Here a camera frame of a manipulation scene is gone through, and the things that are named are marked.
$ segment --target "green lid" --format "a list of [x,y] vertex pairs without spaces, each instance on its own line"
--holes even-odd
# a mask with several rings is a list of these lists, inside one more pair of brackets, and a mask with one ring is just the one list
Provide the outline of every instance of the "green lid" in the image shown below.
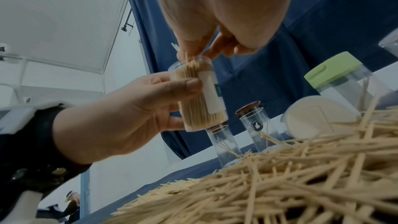
[[359,68],[362,62],[349,52],[339,53],[309,71],[304,78],[313,88],[320,88]]

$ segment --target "navy blue drape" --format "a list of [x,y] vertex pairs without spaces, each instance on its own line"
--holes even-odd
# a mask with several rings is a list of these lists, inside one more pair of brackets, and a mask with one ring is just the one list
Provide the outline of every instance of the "navy blue drape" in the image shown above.
[[[176,43],[157,0],[130,0],[151,73],[176,61]],[[303,76],[313,67],[350,51],[376,71],[396,58],[378,42],[398,27],[397,0],[292,0],[286,18],[268,45],[251,56],[219,57],[214,68],[234,134],[244,130],[234,112],[255,100],[270,117],[316,92]],[[211,146],[204,131],[165,132],[166,144],[181,158]]]

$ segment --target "hand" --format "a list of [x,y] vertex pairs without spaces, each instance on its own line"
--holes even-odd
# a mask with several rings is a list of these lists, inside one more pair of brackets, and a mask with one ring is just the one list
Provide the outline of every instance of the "hand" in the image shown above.
[[252,54],[265,46],[282,23],[290,0],[159,0],[174,31],[181,60],[199,55],[217,27],[220,32],[204,55]]
[[97,102],[61,111],[53,137],[59,151],[78,164],[133,152],[163,131],[183,130],[177,101],[200,94],[199,79],[171,81],[167,72],[138,78]]

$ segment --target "round white lid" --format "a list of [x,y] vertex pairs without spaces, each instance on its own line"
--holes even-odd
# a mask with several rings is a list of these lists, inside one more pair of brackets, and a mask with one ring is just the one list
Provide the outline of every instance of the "round white lid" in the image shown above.
[[330,125],[355,122],[356,114],[344,105],[320,95],[307,96],[292,104],[283,115],[287,130],[296,139],[320,135],[350,134],[352,130]]

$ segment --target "white label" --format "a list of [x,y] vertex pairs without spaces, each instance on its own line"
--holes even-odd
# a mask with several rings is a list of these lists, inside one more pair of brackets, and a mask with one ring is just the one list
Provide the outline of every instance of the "white label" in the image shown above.
[[203,83],[203,96],[209,114],[225,111],[225,104],[218,86],[216,74],[213,71],[199,72],[199,79]]

